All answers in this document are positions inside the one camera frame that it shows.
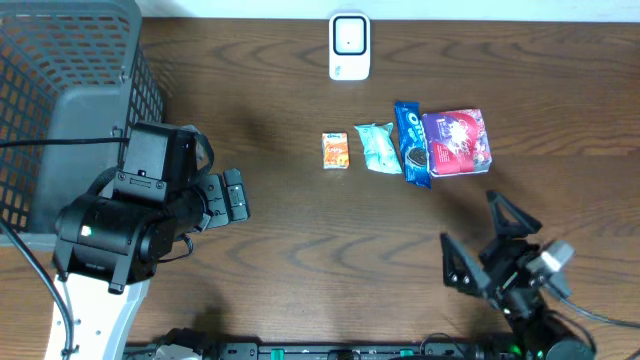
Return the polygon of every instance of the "white splash graphic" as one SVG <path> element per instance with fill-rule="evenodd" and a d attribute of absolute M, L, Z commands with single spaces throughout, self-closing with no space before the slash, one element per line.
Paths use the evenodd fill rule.
<path fill-rule="evenodd" d="M 456 154 L 460 153 L 469 154 L 469 131 L 467 129 L 467 123 L 464 120 L 454 121 L 448 124 L 449 136 L 451 140 L 447 147 L 449 151 Z"/>

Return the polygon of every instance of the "snack package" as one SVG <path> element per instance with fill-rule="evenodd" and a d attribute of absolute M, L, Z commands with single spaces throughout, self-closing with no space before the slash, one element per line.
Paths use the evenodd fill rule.
<path fill-rule="evenodd" d="M 325 169 L 346 169 L 349 167 L 347 133 L 322 134 L 322 161 Z"/>
<path fill-rule="evenodd" d="M 479 109 L 424 114 L 431 176 L 489 171 L 491 150 Z"/>
<path fill-rule="evenodd" d="M 429 157 L 424 135 L 424 127 L 420 120 L 420 104 L 417 102 L 398 101 L 395 105 L 398 122 L 398 140 L 400 156 L 404 163 L 404 178 L 414 185 L 431 189 L 429 175 Z"/>
<path fill-rule="evenodd" d="M 358 125 L 355 128 L 360 134 L 364 146 L 364 159 L 369 170 L 385 174 L 402 174 L 396 150 L 391 142 L 393 123 L 381 126 Z"/>

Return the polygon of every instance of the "blue oreo package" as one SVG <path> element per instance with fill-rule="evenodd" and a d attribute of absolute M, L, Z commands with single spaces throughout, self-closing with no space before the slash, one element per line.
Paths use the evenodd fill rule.
<path fill-rule="evenodd" d="M 420 121 L 420 104 L 398 101 L 395 109 L 405 180 L 410 184 L 431 189 L 429 154 L 424 126 Z"/>

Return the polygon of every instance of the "oreo cookie image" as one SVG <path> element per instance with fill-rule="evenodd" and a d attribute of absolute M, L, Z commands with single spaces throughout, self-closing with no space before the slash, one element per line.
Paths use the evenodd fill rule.
<path fill-rule="evenodd" d="M 427 166 L 427 151 L 421 148 L 413 148 L 407 153 L 407 162 L 413 166 Z"/>

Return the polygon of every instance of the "wooden table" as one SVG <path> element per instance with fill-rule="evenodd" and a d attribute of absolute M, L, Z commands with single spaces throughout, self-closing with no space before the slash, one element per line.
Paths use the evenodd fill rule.
<path fill-rule="evenodd" d="M 575 246 L 575 302 L 640 320 L 638 26 L 373 24 L 369 79 L 334 82 L 326 21 L 145 21 L 141 42 L 169 121 L 206 133 L 214 170 L 242 170 L 253 216 L 195 236 L 192 257 L 160 267 L 131 341 L 174 327 L 267 342 L 504 330 L 486 303 L 442 285 L 438 234 L 473 252 L 487 244 L 488 189 L 543 222 L 532 240 Z M 428 191 L 368 171 L 353 125 L 395 123 L 396 99 L 422 111 L 481 108 L 489 174 L 438 179 Z M 349 133 L 348 170 L 322 170 L 326 131 Z M 0 250 L 0 284 L 0 359 L 41 358 L 51 298 L 13 249 Z M 640 347 L 640 332 L 578 321 L 598 358 Z"/>

